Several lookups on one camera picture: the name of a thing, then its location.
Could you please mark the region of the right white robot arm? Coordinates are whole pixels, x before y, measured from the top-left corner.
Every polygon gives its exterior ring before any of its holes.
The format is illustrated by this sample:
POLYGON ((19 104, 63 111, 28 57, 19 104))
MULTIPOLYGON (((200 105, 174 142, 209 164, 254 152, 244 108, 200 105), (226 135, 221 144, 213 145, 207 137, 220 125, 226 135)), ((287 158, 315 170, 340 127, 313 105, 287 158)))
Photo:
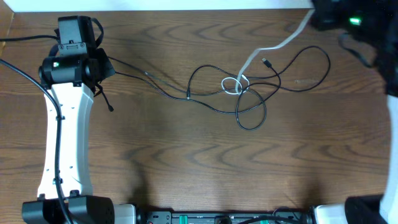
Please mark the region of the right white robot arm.
POLYGON ((313 208, 314 223, 397 223, 397 1, 313 1, 311 25, 340 30, 338 45, 379 77, 356 84, 367 108, 388 112, 390 149, 381 194, 350 196, 343 203, 313 208))

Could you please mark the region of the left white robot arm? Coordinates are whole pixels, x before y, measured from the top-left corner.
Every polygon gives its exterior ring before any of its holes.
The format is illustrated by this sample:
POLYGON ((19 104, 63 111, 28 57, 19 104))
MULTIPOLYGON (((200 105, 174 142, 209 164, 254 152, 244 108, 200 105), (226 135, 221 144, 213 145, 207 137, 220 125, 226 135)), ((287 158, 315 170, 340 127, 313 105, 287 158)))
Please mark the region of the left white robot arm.
POLYGON ((135 206, 93 194, 88 164, 90 113, 100 83, 115 70, 95 37, 98 20, 58 18, 59 39, 39 67, 47 107, 45 165, 37 200, 22 205, 26 223, 136 223, 135 206))

